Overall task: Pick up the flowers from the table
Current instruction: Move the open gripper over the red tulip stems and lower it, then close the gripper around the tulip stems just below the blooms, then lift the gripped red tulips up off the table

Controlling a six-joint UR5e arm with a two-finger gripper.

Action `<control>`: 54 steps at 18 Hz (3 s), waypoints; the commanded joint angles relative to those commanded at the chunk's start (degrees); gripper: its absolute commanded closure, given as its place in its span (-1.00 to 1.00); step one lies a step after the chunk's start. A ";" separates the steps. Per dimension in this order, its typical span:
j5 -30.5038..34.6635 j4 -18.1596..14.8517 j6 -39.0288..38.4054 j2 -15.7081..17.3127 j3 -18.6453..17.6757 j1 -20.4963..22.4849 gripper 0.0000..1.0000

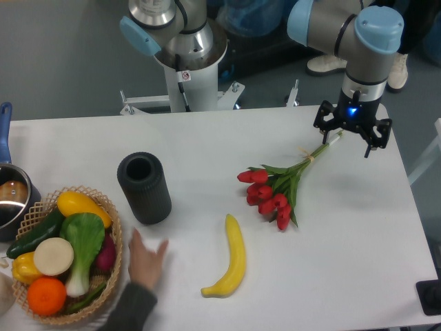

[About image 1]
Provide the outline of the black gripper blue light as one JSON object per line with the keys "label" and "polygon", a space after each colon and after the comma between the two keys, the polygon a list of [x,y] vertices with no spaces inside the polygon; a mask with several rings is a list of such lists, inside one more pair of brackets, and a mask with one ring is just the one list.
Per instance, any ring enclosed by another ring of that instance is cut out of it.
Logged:
{"label": "black gripper blue light", "polygon": [[346,95],[341,90],[337,107],[326,100],[320,104],[313,127],[322,133],[322,144],[326,144],[329,133],[337,128],[358,132],[367,143],[364,155],[367,159],[372,150],[386,148],[391,134],[393,121],[376,119],[379,103],[380,99],[363,101],[361,96],[353,100],[352,92]]}

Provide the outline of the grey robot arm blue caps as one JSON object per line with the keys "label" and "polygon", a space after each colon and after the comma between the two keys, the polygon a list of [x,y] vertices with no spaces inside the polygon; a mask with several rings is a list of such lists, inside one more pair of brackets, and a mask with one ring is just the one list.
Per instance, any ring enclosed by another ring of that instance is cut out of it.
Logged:
{"label": "grey robot arm blue caps", "polygon": [[404,21],[387,6],[359,1],[297,1],[287,20],[295,42],[347,62],[337,104],[323,101],[314,119],[326,143],[336,129],[359,134],[365,155],[384,149],[392,120],[377,119]]}

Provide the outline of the bare human hand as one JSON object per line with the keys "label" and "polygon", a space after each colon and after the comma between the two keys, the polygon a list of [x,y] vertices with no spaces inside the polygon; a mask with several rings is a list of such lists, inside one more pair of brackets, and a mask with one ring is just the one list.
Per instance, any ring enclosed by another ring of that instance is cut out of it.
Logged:
{"label": "bare human hand", "polygon": [[130,262],[128,272],[130,281],[153,291],[163,270],[163,261],[169,241],[163,240],[156,250],[143,244],[140,232],[134,228],[129,243]]}

